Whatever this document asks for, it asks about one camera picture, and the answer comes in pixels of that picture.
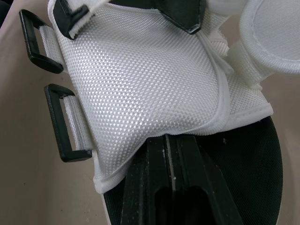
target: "black plastic buckle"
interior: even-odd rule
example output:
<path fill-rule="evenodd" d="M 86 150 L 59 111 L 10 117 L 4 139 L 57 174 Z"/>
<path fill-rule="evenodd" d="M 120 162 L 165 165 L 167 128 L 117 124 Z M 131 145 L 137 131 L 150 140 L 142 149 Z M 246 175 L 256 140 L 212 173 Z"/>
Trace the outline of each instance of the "black plastic buckle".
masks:
<path fill-rule="evenodd" d="M 53 9 L 53 15 L 58 29 L 63 36 L 69 39 L 73 39 L 70 37 L 70 30 L 88 12 L 89 8 L 86 5 L 82 5 L 76 11 L 72 12 L 67 0 L 56 0 Z"/>
<path fill-rule="evenodd" d="M 201 29 L 206 0 L 154 0 L 162 15 L 188 34 Z"/>
<path fill-rule="evenodd" d="M 49 84 L 45 87 L 45 93 L 61 160 L 64 162 L 76 162 L 92 158 L 91 150 L 72 151 L 60 99 L 69 95 L 74 96 L 75 94 L 71 90 L 56 84 Z"/>
<path fill-rule="evenodd" d="M 19 15 L 25 38 L 27 54 L 30 61 L 46 71 L 55 74 L 61 73 L 64 70 L 63 66 L 58 62 L 41 55 L 38 48 L 38 42 L 34 28 L 38 29 L 41 26 L 47 26 L 47 24 L 38 18 L 37 15 L 25 9 L 22 9 Z"/>

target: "beige background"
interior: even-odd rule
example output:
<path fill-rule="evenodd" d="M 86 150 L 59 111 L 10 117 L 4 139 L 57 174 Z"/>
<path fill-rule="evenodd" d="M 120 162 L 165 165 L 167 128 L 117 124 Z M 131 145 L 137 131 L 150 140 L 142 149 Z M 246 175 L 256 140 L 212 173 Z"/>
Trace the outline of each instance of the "beige background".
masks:
<path fill-rule="evenodd" d="M 29 61 L 18 15 L 22 8 L 50 24 L 46 0 L 15 0 L 0 29 L 0 224 L 106 225 L 92 161 L 63 163 L 59 158 L 44 87 L 72 85 L 67 74 L 48 73 Z M 238 17 L 222 31 L 229 45 L 236 41 Z M 262 86 L 274 109 L 284 164 L 279 225 L 298 225 L 300 78 L 273 75 Z"/>

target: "stitching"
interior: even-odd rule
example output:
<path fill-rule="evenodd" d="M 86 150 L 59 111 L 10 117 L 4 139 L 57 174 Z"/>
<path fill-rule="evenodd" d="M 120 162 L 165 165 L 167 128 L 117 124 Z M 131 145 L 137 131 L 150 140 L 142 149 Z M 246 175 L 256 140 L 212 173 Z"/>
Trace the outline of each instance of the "stitching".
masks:
<path fill-rule="evenodd" d="M 255 16 L 256 16 L 257 12 L 258 12 L 258 9 L 260 8 L 260 6 L 262 5 L 262 3 L 263 3 L 264 1 L 265 1 L 265 0 L 262 0 L 262 1 L 260 2 L 260 4 L 257 4 L 257 6 L 256 6 L 256 8 L 255 8 L 255 13 L 252 15 L 252 18 L 251 18 L 251 24 L 250 24 L 250 26 L 251 26 L 251 32 L 252 32 L 252 35 L 253 35 L 253 38 L 254 38 L 255 43 L 256 43 L 258 46 L 261 47 L 262 51 L 264 51 L 268 56 L 273 57 L 274 59 L 279 59 L 279 60 L 286 61 L 286 62 L 299 62 L 300 60 L 287 60 L 287 59 L 278 57 L 278 56 L 276 56 L 276 55 L 274 55 L 274 54 L 268 52 L 268 50 L 265 49 L 265 48 L 262 46 L 262 44 L 258 41 L 258 38 L 257 38 L 257 36 L 256 36 L 255 33 L 254 33 L 254 18 L 255 18 Z"/>

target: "black plastic frame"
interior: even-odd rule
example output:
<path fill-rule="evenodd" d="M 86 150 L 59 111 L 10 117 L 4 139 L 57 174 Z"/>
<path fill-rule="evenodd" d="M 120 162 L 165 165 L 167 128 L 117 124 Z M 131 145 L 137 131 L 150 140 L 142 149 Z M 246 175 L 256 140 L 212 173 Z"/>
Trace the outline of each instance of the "black plastic frame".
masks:
<path fill-rule="evenodd" d="M 60 99 L 75 94 L 68 88 L 56 84 L 46 86 L 45 93 L 61 160 L 64 162 L 77 162 L 92 158 L 91 150 L 72 151 Z"/>
<path fill-rule="evenodd" d="M 38 48 L 38 42 L 34 32 L 34 28 L 38 29 L 41 26 L 47 26 L 47 24 L 43 20 L 38 18 L 37 15 L 26 9 L 22 9 L 19 15 L 25 38 L 27 54 L 30 61 L 46 71 L 60 74 L 64 70 L 63 66 L 58 62 L 41 55 Z"/>
<path fill-rule="evenodd" d="M 63 36 L 73 40 L 69 32 L 74 25 L 89 12 L 86 5 L 82 5 L 77 10 L 72 11 L 67 0 L 56 0 L 53 15 L 58 26 L 58 29 Z"/>

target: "white webbing strap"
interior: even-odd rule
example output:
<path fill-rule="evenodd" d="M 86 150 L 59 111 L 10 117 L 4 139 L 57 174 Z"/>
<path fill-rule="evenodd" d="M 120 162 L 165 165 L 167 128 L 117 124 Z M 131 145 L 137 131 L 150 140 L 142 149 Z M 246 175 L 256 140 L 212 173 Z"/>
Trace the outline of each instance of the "white webbing strap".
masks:
<path fill-rule="evenodd" d="M 75 96 L 66 96 L 63 100 L 74 136 L 76 150 L 94 149 L 89 126 L 78 99 Z"/>
<path fill-rule="evenodd" d="M 42 36 L 47 57 L 61 64 L 64 67 L 64 72 L 67 72 L 67 66 L 64 57 L 62 56 L 54 30 L 48 26 L 41 26 L 39 27 L 39 32 Z"/>

